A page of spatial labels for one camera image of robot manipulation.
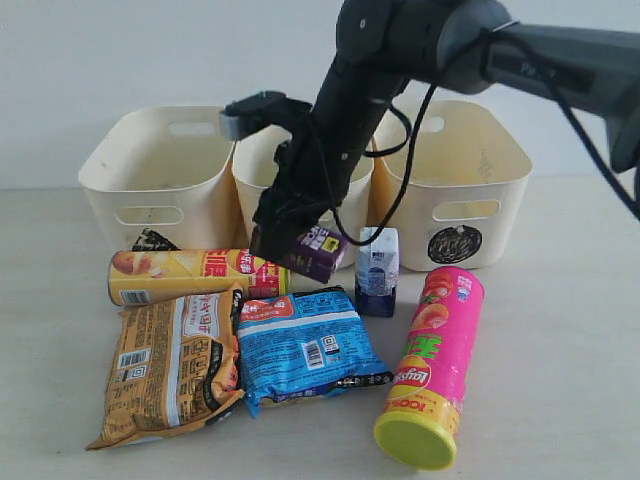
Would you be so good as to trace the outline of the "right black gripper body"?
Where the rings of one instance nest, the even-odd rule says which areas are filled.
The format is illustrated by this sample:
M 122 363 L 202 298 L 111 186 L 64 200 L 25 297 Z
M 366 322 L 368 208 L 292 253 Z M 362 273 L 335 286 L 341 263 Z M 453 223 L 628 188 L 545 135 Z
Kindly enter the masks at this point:
M 317 223 L 338 197 L 340 173 L 330 157 L 340 153 L 340 112 L 319 99 L 259 99 L 251 126 L 277 126 L 290 134 L 273 153 L 276 176 L 253 214 L 255 234 L 299 234 Z

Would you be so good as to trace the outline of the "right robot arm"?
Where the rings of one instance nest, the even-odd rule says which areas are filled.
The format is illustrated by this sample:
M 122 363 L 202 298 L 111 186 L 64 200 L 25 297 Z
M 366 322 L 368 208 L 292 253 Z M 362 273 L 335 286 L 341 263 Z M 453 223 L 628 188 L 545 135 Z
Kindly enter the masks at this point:
M 610 184 L 639 168 L 639 37 L 635 33 L 527 25 L 497 1 L 347 1 L 336 52 L 313 103 L 264 91 L 240 103 L 243 129 L 278 125 L 292 135 L 254 213 L 252 254 L 278 262 L 325 212 L 384 114 L 419 81 L 474 95 L 502 84 L 603 119 L 609 154 L 593 160 Z

